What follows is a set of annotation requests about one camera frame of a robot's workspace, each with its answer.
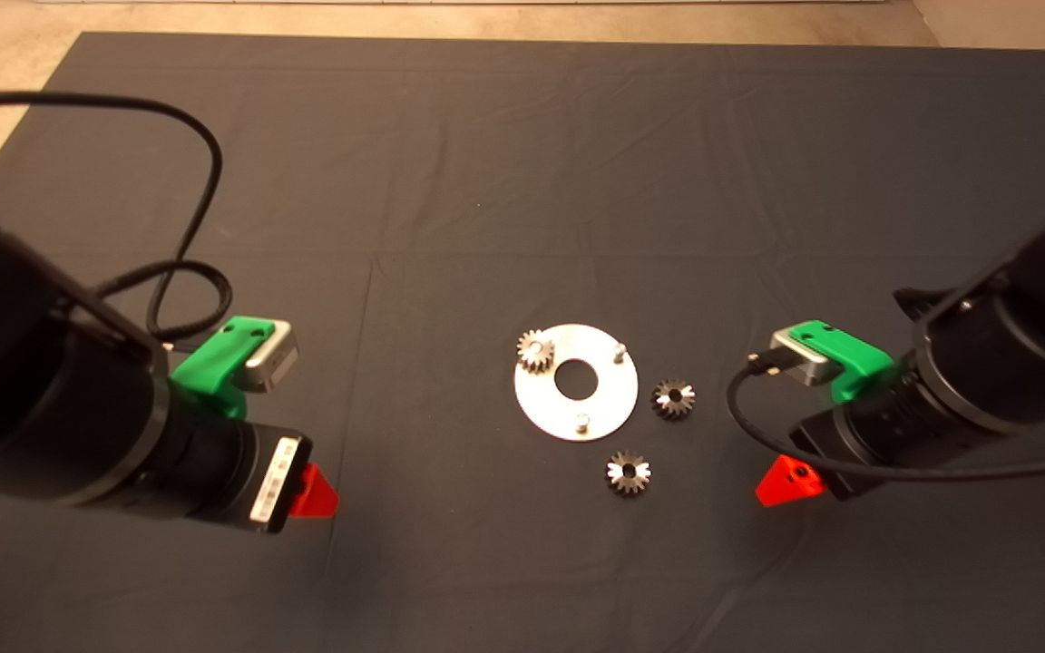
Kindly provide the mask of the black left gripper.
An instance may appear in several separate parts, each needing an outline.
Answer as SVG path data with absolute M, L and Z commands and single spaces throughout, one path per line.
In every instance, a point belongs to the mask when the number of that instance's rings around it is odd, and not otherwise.
M 289 514 L 336 516 L 336 489 L 308 463 L 314 443 L 303 433 L 200 413 L 171 418 L 166 434 L 182 449 L 163 489 L 186 518 L 278 534 Z

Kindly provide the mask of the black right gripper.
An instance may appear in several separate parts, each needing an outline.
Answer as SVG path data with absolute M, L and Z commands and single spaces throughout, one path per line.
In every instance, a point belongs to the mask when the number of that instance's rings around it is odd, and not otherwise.
M 800 419 L 789 430 L 796 449 L 838 462 L 928 470 L 944 462 L 944 439 L 934 430 L 940 417 L 926 398 L 918 371 L 895 367 L 849 404 Z M 810 464 L 777 454 L 754 489 L 763 507 L 814 499 L 825 479 Z

